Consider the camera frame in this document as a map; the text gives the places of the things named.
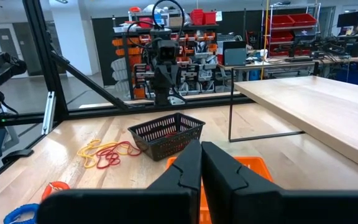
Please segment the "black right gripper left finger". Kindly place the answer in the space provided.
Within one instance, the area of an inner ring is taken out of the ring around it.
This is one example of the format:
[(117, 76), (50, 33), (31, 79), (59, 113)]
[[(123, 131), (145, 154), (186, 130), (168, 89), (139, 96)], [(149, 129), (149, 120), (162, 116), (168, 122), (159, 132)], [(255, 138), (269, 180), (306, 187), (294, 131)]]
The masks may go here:
[(202, 148), (192, 140), (145, 189), (71, 189), (46, 198), (37, 223), (198, 223)]

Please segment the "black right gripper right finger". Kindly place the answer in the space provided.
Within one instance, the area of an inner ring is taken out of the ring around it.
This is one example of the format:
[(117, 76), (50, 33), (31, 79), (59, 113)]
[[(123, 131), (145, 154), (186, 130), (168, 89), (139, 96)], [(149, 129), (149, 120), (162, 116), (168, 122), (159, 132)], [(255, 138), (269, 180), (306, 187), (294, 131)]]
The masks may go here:
[(358, 223), (358, 190), (287, 190), (203, 142), (202, 179), (213, 223)]

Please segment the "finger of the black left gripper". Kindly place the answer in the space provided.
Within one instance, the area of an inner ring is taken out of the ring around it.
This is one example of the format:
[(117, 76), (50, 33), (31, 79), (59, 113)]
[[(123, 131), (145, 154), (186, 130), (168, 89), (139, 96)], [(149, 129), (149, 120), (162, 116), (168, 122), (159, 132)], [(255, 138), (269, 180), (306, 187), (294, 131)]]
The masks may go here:
[(151, 65), (146, 63), (137, 63), (134, 65), (134, 77), (136, 81), (145, 82), (153, 80), (157, 74), (162, 74), (162, 67), (152, 68)]
[(174, 82), (186, 82), (197, 80), (200, 66), (196, 63), (179, 63), (168, 68)]

